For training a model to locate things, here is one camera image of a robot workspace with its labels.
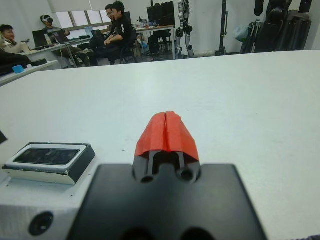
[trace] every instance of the blue object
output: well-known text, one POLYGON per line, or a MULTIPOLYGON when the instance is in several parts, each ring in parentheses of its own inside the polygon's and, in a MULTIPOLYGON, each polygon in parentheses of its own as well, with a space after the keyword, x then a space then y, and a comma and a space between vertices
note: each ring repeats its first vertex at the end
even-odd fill
POLYGON ((15 72, 15 74, 20 74, 20 73, 23 73, 25 71, 24 68, 21 65, 14 66, 12 68, 12 70, 15 72))

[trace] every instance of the man sitting in chair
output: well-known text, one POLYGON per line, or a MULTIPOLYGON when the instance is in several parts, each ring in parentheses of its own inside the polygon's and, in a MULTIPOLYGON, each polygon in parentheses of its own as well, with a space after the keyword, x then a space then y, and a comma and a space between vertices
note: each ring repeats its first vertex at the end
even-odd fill
POLYGON ((97 48, 101 48, 101 47, 105 47, 105 40, 107 40, 111 35, 113 35, 115 33, 116 22, 115 22, 114 14, 112 12, 112 4, 108 4, 105 7, 105 11, 106 11, 106 15, 108 16, 108 18, 112 22, 112 28, 111 28, 110 34, 108 34, 106 36, 106 38, 100 38, 97 36, 93 36, 93 38, 91 38, 90 48, 92 50, 97 49, 97 48))
POLYGON ((115 21, 114 34, 104 41, 105 47, 95 51, 97 58, 112 59, 121 54, 121 49, 130 42, 133 27, 125 16, 125 6, 121 1, 116 1, 112 5, 112 13, 115 21))

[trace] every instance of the black bag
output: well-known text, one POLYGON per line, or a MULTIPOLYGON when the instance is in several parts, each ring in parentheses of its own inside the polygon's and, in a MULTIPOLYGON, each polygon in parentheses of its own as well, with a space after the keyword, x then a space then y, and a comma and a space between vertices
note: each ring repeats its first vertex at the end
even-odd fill
POLYGON ((24 69, 31 61, 27 56, 5 52, 0 49, 0 76, 13 73, 13 67, 22 65, 24 69))

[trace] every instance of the laptop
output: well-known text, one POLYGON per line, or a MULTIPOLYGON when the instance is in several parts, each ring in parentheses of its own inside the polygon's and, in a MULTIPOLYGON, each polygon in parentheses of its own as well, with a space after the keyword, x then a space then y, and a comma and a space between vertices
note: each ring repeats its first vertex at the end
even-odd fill
POLYGON ((93 31, 91 31, 91 33, 93 34, 94 37, 97 37, 97 38, 100 38, 100 39, 104 39, 105 38, 100 30, 93 30, 93 31))
POLYGON ((87 27, 84 28, 84 30, 85 30, 85 34, 87 36, 90 36, 91 38, 94 36, 92 34, 92 31, 94 30, 94 28, 92 26, 87 26, 87 27))
POLYGON ((34 44, 36 48, 48 45, 47 40, 45 38, 45 31, 43 30, 33 31, 32 35, 33 35, 34 44))
POLYGON ((52 35, 59 44, 65 44, 69 42, 69 39, 65 35, 65 31, 55 31, 52 32, 52 35))

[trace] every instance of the black metal plate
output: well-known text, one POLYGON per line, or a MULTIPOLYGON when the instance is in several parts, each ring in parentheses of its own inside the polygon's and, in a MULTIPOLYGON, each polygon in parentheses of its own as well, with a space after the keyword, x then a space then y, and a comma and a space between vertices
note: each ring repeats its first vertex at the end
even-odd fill
POLYGON ((194 235, 197 240, 266 240, 233 165, 203 165, 192 184, 169 164, 149 183, 137 182, 130 165, 101 165, 68 239, 187 240, 194 235))

